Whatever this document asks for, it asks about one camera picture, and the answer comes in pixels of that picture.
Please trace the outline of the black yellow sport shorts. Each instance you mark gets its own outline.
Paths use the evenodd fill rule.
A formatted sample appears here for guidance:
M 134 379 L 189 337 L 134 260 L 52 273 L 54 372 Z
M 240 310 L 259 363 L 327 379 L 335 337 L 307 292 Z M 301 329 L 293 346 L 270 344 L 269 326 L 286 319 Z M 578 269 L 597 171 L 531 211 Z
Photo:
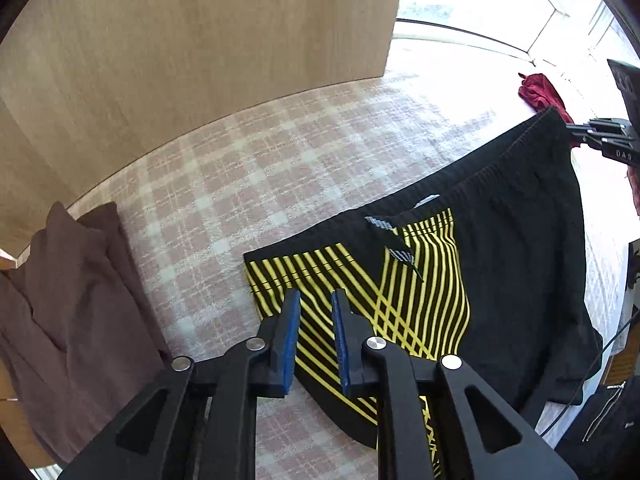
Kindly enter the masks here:
M 546 404 L 580 402 L 599 368 L 572 148 L 527 144 L 523 124 L 402 190 L 244 257 L 261 316 L 273 315 L 288 290 L 299 292 L 296 376 L 335 425 L 376 452 L 378 402 L 344 396 L 341 385 L 337 289 L 376 336 L 410 356 L 458 356 L 533 430 Z

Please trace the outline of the dark red garment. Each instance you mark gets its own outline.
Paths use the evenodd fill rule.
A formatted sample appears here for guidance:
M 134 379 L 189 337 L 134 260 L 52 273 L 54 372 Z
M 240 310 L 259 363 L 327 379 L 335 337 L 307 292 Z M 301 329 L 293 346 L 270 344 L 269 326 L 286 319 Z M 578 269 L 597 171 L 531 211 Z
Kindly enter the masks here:
M 521 84 L 518 88 L 520 98 L 531 107 L 537 115 L 527 119 L 521 139 L 527 144 L 559 144 L 563 140 L 571 148 L 578 148 L 580 141 L 567 132 L 560 133 L 560 120 L 565 125 L 573 125 L 564 101 L 548 77 L 542 73 L 531 75 L 520 74 Z

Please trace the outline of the brown folded garment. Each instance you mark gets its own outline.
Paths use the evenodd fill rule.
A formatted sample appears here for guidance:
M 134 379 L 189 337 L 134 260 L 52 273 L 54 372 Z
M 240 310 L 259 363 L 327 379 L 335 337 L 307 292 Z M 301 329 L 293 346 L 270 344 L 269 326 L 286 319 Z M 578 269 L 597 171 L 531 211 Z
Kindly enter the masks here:
M 117 206 L 54 204 L 1 274 L 1 359 L 42 447 L 74 457 L 171 359 Z

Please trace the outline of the pink plaid tablecloth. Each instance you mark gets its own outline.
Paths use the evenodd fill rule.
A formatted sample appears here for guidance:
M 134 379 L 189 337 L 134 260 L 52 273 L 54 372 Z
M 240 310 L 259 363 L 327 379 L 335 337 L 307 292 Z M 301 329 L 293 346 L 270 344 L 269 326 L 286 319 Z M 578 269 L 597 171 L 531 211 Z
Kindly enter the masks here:
M 173 354 L 195 359 L 255 333 L 242 255 L 431 174 L 533 115 L 518 70 L 386 74 L 271 101 L 180 136 L 70 206 L 115 202 Z M 623 303 L 626 246 L 639 236 L 625 168 L 572 155 L 587 228 L 586 305 L 604 342 Z M 301 385 L 260 401 L 258 479 L 374 479 L 375 452 L 345 436 Z

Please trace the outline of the light wooden board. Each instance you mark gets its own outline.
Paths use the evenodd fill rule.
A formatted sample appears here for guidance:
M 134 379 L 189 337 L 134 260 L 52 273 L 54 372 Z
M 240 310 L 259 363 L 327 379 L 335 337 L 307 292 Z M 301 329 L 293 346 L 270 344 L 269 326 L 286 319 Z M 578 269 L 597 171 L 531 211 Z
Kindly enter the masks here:
M 209 122 L 385 70 L 398 0 L 30 0 L 1 45 L 1 246 Z

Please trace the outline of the white window frame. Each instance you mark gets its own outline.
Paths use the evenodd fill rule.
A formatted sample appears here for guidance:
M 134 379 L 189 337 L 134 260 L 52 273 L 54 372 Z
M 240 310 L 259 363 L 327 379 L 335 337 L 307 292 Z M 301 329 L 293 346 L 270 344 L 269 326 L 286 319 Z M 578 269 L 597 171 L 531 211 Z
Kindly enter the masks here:
M 604 0 L 399 0 L 394 35 L 553 65 L 579 55 L 636 58 Z

